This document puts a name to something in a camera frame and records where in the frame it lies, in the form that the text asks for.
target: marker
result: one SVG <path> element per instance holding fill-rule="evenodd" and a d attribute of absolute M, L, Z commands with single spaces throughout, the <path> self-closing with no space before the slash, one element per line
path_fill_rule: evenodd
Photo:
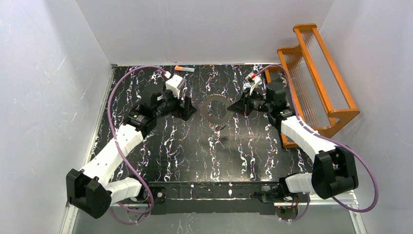
<path fill-rule="evenodd" d="M 175 66 L 175 71 L 195 72 L 195 68 Z"/>

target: metal disc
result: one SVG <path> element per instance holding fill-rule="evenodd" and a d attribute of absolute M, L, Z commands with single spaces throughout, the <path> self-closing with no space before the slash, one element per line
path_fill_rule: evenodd
<path fill-rule="evenodd" d="M 212 101 L 219 101 L 222 102 L 226 108 L 228 108 L 228 106 L 230 106 L 232 103 L 225 98 L 222 95 L 219 94 L 212 94 L 210 96 L 208 96 L 207 98 L 205 98 L 205 100 L 202 102 L 201 104 L 201 115 L 206 118 L 210 123 L 214 123 L 214 124 L 223 124 L 223 123 L 227 123 L 229 122 L 229 120 L 231 119 L 232 116 L 232 112 L 231 111 L 226 111 L 225 116 L 222 118 L 214 118 L 214 116 L 209 116 L 208 113 L 208 105 L 210 102 Z"/>

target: floor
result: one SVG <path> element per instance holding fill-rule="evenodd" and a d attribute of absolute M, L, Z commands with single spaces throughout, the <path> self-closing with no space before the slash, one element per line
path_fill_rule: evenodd
<path fill-rule="evenodd" d="M 174 66 L 162 67 L 175 73 Z M 128 156 L 147 181 L 278 181 L 279 177 L 291 173 L 311 172 L 308 156 L 297 148 L 284 149 L 278 131 L 269 125 L 264 113 L 253 112 L 248 117 L 233 114 L 227 127 L 221 131 L 216 131 L 216 126 L 200 114 L 200 105 L 209 95 L 219 94 L 231 102 L 236 101 L 241 95 L 244 78 L 250 72 L 260 70 L 262 65 L 188 67 L 194 67 L 195 72 L 177 73 L 186 79 L 184 91 L 192 98 L 192 105 L 198 112 L 187 122 L 172 116 L 158 120 L 155 129 Z M 112 87 L 132 68 L 116 67 Z M 161 91 L 165 80 L 160 72 L 152 69 L 135 73 L 132 79 L 126 78 L 113 102 L 116 126 L 133 104 L 151 95 L 145 94 L 149 85 Z M 264 92 L 265 84 L 260 89 L 260 92 Z M 225 109 L 219 103 L 211 103 L 210 115 L 219 117 L 223 111 Z M 93 156 L 111 138 L 105 112 Z M 123 179 L 130 174 L 121 164 L 113 180 Z"/>

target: white panel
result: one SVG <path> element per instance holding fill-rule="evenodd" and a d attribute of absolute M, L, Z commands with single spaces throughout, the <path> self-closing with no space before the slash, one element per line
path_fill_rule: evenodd
<path fill-rule="evenodd" d="M 279 62 L 297 23 L 321 25 L 334 0 L 77 0 L 111 63 Z"/>
<path fill-rule="evenodd" d="M 413 3 L 336 1 L 320 29 L 360 115 L 335 138 L 366 159 L 377 176 L 377 207 L 362 215 L 368 233 L 413 230 Z M 362 166 L 362 208 L 373 186 Z"/>
<path fill-rule="evenodd" d="M 74 0 L 0 1 L 0 233 L 56 234 L 111 66 Z"/>

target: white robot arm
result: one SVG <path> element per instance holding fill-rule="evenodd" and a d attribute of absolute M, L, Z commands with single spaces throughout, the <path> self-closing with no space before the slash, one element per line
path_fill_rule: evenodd
<path fill-rule="evenodd" d="M 163 92 L 152 94 L 149 103 L 132 107 L 116 133 L 125 156 L 154 129 L 158 118 L 171 114 L 187 121 L 196 112 L 189 97 L 181 100 L 183 83 L 182 77 L 174 75 L 166 81 Z M 68 202 L 94 218 L 101 217 L 111 204 L 138 196 L 142 188 L 132 177 L 109 183 L 122 162 L 115 141 L 112 139 L 79 171 L 71 169 L 66 175 Z"/>
<path fill-rule="evenodd" d="M 252 90 L 261 82 L 258 76 L 250 74 L 246 81 L 251 84 L 251 88 L 245 89 L 241 99 L 229 106 L 228 110 L 245 116 L 253 110 L 266 113 L 271 125 L 279 133 L 296 142 L 313 162 L 312 173 L 292 174 L 280 178 L 278 188 L 272 190 L 277 193 L 276 197 L 308 193 L 327 199 L 358 187 L 354 155 L 315 136 L 317 131 L 305 124 L 288 107 L 282 83 L 268 83 L 266 94 L 263 96 Z"/>

